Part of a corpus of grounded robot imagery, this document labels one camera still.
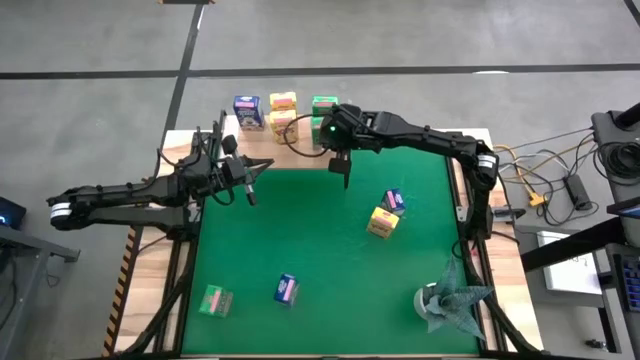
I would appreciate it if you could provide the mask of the blue Frosted Flakes cereal box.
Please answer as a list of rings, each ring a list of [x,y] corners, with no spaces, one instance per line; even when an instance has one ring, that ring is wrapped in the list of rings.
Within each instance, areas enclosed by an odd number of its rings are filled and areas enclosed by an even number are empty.
[[[382,197],[380,207],[396,216],[402,216],[406,210],[406,205],[400,189],[393,188],[386,190]]]
[[[265,121],[259,96],[235,96],[233,110],[242,130],[262,131],[264,129]]]
[[[274,300],[286,306],[292,306],[295,302],[299,288],[299,281],[294,275],[283,273],[278,281]]]

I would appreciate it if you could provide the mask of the black metal bar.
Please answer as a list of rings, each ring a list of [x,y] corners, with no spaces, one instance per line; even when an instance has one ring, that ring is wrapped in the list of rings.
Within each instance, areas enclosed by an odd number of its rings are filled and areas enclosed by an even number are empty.
[[[566,238],[521,254],[526,272],[554,265],[573,257],[604,250],[613,264],[615,254],[640,256],[640,219],[614,217]]]

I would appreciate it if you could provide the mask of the green table mat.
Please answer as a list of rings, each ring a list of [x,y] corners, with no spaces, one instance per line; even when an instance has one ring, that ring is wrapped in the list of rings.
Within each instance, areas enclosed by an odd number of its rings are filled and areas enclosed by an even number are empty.
[[[321,169],[270,169],[256,182],[256,205],[207,202],[184,354],[477,352],[475,338],[452,326],[428,333],[413,306],[458,238],[445,159],[397,148],[352,161],[348,186]],[[384,239],[367,224],[393,188],[406,210]],[[292,306],[274,300],[283,273],[299,281]],[[225,318],[198,311],[208,285],[234,294]]]

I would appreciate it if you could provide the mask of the black power adapter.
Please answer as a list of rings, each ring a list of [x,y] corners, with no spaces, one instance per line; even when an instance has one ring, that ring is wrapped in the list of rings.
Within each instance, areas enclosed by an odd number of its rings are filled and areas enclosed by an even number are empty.
[[[578,174],[564,177],[563,182],[575,210],[586,211],[593,208],[586,188]]]

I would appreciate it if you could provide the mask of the black keyboard blue keys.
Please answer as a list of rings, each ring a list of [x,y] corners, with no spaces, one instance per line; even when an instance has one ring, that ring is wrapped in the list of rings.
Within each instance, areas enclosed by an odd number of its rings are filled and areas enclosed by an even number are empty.
[[[615,255],[614,268],[625,309],[640,313],[640,257]]]

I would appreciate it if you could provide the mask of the black device blue light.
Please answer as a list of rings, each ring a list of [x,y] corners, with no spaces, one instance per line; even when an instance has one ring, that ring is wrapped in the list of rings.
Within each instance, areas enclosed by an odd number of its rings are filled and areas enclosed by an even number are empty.
[[[0,226],[19,230],[25,215],[25,207],[0,196]]]

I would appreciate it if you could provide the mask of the potted green succulent plant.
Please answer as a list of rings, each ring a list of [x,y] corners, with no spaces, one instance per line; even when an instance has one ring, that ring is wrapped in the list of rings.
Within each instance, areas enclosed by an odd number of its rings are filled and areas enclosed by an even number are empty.
[[[458,280],[463,274],[462,261],[452,256],[437,282],[424,285],[416,291],[413,298],[414,310],[426,321],[428,333],[450,324],[460,332],[485,341],[485,336],[471,314],[471,307],[484,300],[494,289],[488,286],[460,285]]]

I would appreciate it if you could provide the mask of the wooden shelf black metal legs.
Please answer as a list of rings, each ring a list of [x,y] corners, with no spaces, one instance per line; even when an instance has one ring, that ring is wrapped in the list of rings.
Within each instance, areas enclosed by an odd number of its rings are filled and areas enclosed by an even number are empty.
[[[274,141],[272,130],[265,127],[262,131],[242,130],[235,116],[220,112],[219,124],[222,129],[222,137],[236,138],[238,152],[251,158],[272,158],[276,168],[303,168],[316,169],[320,166],[328,168],[329,160],[335,157],[332,151],[314,150],[312,146],[310,114],[298,115],[291,124],[298,124],[298,140],[296,143],[285,145]],[[349,185],[349,173],[336,173],[343,177],[345,186]]]

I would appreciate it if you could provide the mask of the black table frame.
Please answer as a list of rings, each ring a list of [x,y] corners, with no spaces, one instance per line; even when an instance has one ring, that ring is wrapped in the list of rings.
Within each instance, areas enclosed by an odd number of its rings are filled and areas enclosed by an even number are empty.
[[[465,135],[471,135],[482,139],[491,146],[491,139],[488,129],[454,129],[461,131]],[[190,150],[191,137],[194,130],[170,130],[165,136],[162,149],[169,160],[175,161],[187,155]],[[455,189],[459,191],[459,203],[461,206],[470,204],[467,198],[467,190],[462,184],[462,172],[458,163],[453,163],[455,172]],[[320,166],[327,173],[327,167]],[[508,206],[504,186],[498,183],[491,192],[490,205],[492,208]],[[494,220],[493,231],[500,234],[492,234],[486,241],[482,250],[484,255],[480,255],[481,250],[472,250],[472,260],[476,271],[482,272],[482,279],[489,281],[489,270],[481,270],[482,261],[490,268],[491,279],[496,286],[497,299],[507,314],[511,322],[523,335],[523,337],[537,349],[543,349],[543,342],[539,331],[538,321],[534,312],[528,283],[522,267],[519,254],[519,245],[514,240],[516,233],[514,223],[499,222]],[[161,237],[159,230],[154,228],[144,228],[142,232],[139,249],[151,244]],[[174,287],[177,279],[184,271],[185,264],[190,255],[195,254],[191,250],[189,243],[173,243],[169,240],[159,240],[144,251],[138,252],[135,262],[135,269],[131,280],[124,316],[119,330],[116,343],[116,351],[125,350],[133,344],[140,335],[142,328],[148,324],[161,303],[168,297],[168,293]],[[179,315],[186,314],[188,302],[187,295],[180,295],[176,304],[169,312],[165,322],[164,331],[158,334],[160,340],[153,340],[145,352],[149,353],[159,345],[160,350],[172,350],[174,340],[177,337],[177,326]],[[481,304],[480,313],[483,320],[484,330],[490,332],[487,335],[488,346],[491,350],[498,350],[498,340],[495,335],[495,326],[490,312],[484,303]]]

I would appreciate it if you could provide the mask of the white board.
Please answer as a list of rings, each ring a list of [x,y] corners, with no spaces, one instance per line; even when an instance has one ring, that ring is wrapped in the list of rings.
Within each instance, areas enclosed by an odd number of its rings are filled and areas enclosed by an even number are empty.
[[[602,294],[592,253],[544,267],[543,274],[548,290],[589,295]]]

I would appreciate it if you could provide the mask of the grey side desk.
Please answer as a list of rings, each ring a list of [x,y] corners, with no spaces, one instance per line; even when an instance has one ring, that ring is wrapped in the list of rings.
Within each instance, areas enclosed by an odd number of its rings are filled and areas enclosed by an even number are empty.
[[[10,360],[49,258],[76,262],[80,251],[0,226],[0,360]]]

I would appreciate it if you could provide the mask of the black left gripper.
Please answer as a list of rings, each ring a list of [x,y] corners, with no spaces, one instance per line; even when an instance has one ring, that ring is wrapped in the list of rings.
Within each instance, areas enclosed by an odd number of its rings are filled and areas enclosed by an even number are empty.
[[[242,185],[249,204],[256,205],[257,199],[253,184],[274,163],[274,160],[272,158],[255,159],[240,155],[235,137],[224,137],[221,146],[226,155],[223,159],[222,173],[230,201],[234,202],[235,200],[234,187]]]

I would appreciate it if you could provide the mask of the yellow black hazard tape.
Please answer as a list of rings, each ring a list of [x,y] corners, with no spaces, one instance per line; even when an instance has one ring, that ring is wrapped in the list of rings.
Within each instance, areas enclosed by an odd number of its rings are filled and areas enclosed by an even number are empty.
[[[116,352],[118,333],[124,316],[124,309],[135,269],[142,232],[143,228],[141,226],[130,226],[128,229],[117,283],[114,289],[114,298],[109,313],[105,340],[103,342],[102,358],[112,356]]]

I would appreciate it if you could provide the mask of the black equipment stand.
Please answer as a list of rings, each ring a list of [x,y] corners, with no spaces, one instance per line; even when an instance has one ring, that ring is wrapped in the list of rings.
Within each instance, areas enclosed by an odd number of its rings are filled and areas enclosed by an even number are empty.
[[[627,110],[591,116],[598,173],[607,179],[616,202],[640,196],[640,102]]]

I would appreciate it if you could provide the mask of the yellow Corn Pops cereal box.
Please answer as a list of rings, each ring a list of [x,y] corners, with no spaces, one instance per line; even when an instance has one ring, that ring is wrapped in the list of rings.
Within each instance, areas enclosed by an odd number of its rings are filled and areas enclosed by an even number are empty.
[[[296,111],[297,95],[293,91],[271,93],[269,103],[272,111]]]
[[[367,224],[367,231],[381,238],[388,239],[396,229],[400,218],[380,207],[376,207]]]
[[[293,144],[298,140],[298,124],[291,121],[297,117],[296,111],[272,111],[269,114],[269,122],[277,144]]]

